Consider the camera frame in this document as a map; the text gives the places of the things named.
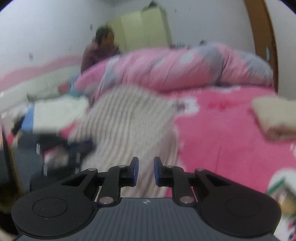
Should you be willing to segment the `pink flowered bed sheet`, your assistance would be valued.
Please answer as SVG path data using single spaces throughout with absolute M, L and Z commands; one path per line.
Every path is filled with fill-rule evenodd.
M 135 85 L 114 87 L 120 86 L 141 88 Z M 169 94 L 146 90 L 178 102 L 174 122 L 178 159 L 174 166 L 187 172 L 196 168 L 207 169 L 260 192 L 267 190 L 270 180 L 278 172 L 295 169 L 295 139 L 267 139 L 252 111 L 253 99 L 276 97 L 272 90 L 241 86 L 199 88 Z M 89 106 L 86 115 L 106 92 Z M 68 140 L 86 115 L 59 132 L 37 133 L 53 133 Z

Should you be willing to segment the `brown wooden door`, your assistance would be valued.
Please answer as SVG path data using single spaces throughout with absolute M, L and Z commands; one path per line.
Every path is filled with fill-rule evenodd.
M 278 91 L 278 52 L 273 25 L 265 1 L 244 1 L 252 28 L 255 53 L 273 69 L 274 89 Z

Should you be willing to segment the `yellow green wardrobe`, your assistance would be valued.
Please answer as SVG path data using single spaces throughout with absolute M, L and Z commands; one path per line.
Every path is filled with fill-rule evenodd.
M 113 30 L 114 42 L 122 53 L 172 45 L 166 12 L 162 8 L 134 11 L 109 21 L 107 25 Z

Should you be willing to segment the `pink floral duvet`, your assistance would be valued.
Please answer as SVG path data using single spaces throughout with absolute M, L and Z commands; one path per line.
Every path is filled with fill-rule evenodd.
M 273 85 L 273 70 L 259 56 L 221 43 L 191 48 L 140 49 L 84 71 L 72 92 L 98 98 L 116 85 L 169 92 L 206 85 Z

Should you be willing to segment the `folded cream cloth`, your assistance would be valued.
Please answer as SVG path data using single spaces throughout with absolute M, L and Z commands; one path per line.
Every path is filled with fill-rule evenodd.
M 295 100 L 264 96 L 253 99 L 251 106 L 267 139 L 295 139 Z

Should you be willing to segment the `white fleece blanket pile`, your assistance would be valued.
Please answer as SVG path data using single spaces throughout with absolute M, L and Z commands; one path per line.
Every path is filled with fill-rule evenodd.
M 59 132 L 85 117 L 88 108 L 86 97 L 64 95 L 35 101 L 15 116 L 11 134 Z

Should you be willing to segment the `woman in purple coat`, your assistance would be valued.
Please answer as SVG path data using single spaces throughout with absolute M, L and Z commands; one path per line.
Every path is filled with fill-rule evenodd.
M 80 72 L 83 73 L 93 65 L 119 54 L 119 47 L 114 44 L 113 30 L 108 26 L 99 27 L 95 38 L 83 53 Z

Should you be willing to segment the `pink white headboard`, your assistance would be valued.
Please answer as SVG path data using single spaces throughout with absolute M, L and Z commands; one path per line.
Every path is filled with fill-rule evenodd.
M 15 70 L 1 77 L 1 112 L 26 100 L 27 94 L 51 90 L 80 72 L 82 58 L 65 56 L 45 65 Z

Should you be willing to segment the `cream knit cardigan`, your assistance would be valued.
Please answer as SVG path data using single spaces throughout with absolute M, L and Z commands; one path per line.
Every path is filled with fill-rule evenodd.
M 92 140 L 95 150 L 81 168 L 106 171 L 139 159 L 137 185 L 121 190 L 123 197 L 160 198 L 167 189 L 157 187 L 154 158 L 177 164 L 178 138 L 174 125 L 178 102 L 134 86 L 120 86 L 102 95 L 71 132 L 68 140 Z

